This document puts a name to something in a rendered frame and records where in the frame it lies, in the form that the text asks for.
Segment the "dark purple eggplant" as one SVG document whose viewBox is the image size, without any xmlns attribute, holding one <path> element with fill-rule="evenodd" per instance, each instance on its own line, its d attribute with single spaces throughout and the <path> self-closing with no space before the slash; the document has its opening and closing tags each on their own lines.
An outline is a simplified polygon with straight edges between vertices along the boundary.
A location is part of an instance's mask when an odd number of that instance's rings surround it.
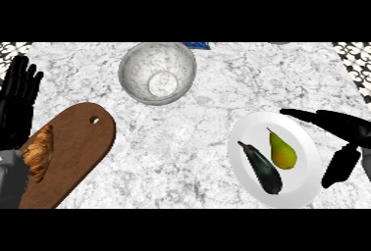
<svg viewBox="0 0 371 251">
<path fill-rule="evenodd" d="M 263 191 L 267 194 L 276 195 L 282 189 L 282 180 L 277 170 L 258 149 L 251 144 L 245 144 L 242 141 L 239 141 L 237 144 L 246 155 Z"/>
</svg>

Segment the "blue packet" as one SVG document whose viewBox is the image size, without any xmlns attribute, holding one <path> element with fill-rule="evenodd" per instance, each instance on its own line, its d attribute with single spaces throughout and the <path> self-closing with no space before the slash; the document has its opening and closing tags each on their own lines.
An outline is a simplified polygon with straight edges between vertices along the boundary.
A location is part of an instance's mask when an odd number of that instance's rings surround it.
<svg viewBox="0 0 371 251">
<path fill-rule="evenodd" d="M 208 42 L 183 42 L 183 45 L 189 49 L 202 49 L 202 50 L 211 50 L 211 47 L 208 45 Z"/>
</svg>

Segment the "golden brown croissant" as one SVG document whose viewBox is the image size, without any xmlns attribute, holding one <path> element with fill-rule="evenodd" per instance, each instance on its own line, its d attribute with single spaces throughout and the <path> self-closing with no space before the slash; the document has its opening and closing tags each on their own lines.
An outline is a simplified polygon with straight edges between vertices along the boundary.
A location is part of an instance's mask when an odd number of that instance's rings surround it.
<svg viewBox="0 0 371 251">
<path fill-rule="evenodd" d="M 39 183 L 47 171 L 53 154 L 53 127 L 45 125 L 33 142 L 23 150 L 23 162 L 29 166 L 29 173 L 35 183 Z"/>
</svg>

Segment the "white round plate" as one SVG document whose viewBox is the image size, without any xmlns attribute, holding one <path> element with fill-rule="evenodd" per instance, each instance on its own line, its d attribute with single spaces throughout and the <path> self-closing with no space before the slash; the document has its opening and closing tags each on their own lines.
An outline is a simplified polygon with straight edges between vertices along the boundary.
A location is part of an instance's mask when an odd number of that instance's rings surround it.
<svg viewBox="0 0 371 251">
<path fill-rule="evenodd" d="M 227 155 L 236 179 L 271 208 L 301 208 L 320 191 L 322 161 L 304 129 L 271 112 L 246 114 L 235 124 Z"/>
</svg>

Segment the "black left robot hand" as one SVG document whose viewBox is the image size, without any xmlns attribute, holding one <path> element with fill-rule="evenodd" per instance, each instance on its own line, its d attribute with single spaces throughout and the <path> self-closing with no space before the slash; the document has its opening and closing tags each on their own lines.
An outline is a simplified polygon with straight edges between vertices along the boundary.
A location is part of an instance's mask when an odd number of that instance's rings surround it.
<svg viewBox="0 0 371 251">
<path fill-rule="evenodd" d="M 41 78 L 29 58 L 16 56 L 0 89 L 0 151 L 19 149 L 29 139 Z"/>
</svg>

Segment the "yellow green pear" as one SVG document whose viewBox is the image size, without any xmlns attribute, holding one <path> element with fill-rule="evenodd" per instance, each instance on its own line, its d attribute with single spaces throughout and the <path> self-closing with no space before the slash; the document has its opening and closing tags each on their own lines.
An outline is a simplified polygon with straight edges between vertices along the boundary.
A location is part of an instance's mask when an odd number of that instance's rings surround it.
<svg viewBox="0 0 371 251">
<path fill-rule="evenodd" d="M 297 154 L 276 133 L 268 131 L 270 161 L 282 169 L 291 170 L 297 162 Z"/>
</svg>

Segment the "white marble bowl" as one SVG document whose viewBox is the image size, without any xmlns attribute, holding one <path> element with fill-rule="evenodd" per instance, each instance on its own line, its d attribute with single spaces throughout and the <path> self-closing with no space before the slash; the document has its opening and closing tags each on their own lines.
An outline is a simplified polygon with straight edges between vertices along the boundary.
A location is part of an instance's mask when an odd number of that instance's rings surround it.
<svg viewBox="0 0 371 251">
<path fill-rule="evenodd" d="M 146 105 L 175 102 L 186 94 L 196 62 L 178 42 L 141 42 L 133 46 L 118 65 L 118 82 L 128 96 Z"/>
</svg>

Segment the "brown wooden cutting board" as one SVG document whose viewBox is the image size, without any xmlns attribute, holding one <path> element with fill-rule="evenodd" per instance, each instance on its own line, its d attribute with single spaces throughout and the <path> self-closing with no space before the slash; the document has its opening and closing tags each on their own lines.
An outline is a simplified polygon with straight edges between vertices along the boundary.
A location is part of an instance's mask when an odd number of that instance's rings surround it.
<svg viewBox="0 0 371 251">
<path fill-rule="evenodd" d="M 47 123 L 53 153 L 39 183 L 29 178 L 19 208 L 53 209 L 103 160 L 115 140 L 115 122 L 104 108 L 90 102 L 67 107 Z"/>
</svg>

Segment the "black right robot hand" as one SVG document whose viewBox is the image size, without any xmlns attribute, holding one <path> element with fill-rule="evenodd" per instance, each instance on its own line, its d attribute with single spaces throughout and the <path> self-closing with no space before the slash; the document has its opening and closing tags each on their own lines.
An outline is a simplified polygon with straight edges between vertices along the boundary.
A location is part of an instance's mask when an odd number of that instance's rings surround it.
<svg viewBox="0 0 371 251">
<path fill-rule="evenodd" d="M 347 180 L 360 158 L 357 148 L 371 149 L 371 122 L 329 110 L 311 113 L 297 109 L 280 109 L 279 113 L 311 123 L 345 141 L 345 145 L 334 152 L 322 177 L 322 188 L 328 188 Z"/>
</svg>

